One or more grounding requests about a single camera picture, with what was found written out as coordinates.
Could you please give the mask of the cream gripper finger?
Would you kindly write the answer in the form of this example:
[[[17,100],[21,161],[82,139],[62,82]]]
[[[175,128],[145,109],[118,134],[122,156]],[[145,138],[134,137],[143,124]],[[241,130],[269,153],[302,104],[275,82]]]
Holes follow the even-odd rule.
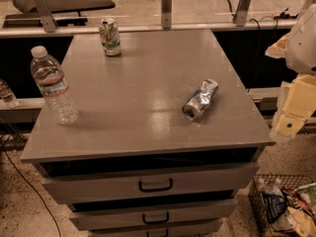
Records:
[[[270,138],[277,143],[294,138],[316,112],[316,77],[298,74],[291,82],[282,82],[276,101]]]
[[[288,37],[289,34],[285,34],[277,42],[270,45],[265,51],[265,56],[274,59],[286,58]]]

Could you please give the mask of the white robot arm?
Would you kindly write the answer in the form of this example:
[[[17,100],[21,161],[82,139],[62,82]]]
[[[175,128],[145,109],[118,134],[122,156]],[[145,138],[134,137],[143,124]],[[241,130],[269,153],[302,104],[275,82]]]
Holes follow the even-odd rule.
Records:
[[[277,96],[270,138],[283,143],[294,138],[316,112],[316,4],[267,48],[265,56],[284,58],[286,67],[297,73],[291,83],[281,83]]]

